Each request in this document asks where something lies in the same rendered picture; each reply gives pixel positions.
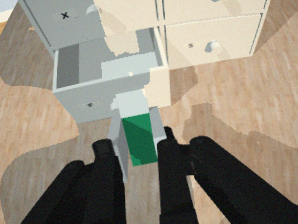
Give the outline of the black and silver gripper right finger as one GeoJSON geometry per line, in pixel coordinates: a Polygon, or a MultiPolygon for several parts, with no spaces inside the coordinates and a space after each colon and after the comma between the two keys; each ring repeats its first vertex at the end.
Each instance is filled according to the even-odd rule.
{"type": "Polygon", "coordinates": [[[214,140],[198,136],[178,145],[171,127],[163,127],[158,106],[148,108],[158,159],[160,224],[199,224],[186,175],[194,176],[231,224],[298,224],[298,205],[214,140]]]}

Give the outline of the green and white eraser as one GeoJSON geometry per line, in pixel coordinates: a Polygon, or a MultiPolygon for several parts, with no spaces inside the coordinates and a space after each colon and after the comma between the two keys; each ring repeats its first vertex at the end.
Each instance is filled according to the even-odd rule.
{"type": "Polygon", "coordinates": [[[119,90],[116,99],[133,166],[158,162],[144,85],[119,90]]]}

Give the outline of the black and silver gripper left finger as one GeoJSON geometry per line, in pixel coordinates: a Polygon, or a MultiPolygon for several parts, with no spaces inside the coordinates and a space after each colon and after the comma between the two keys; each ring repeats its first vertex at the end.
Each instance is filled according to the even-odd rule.
{"type": "Polygon", "coordinates": [[[129,147],[120,113],[107,138],[92,144],[93,163],[68,163],[20,224],[126,224],[129,147]]]}

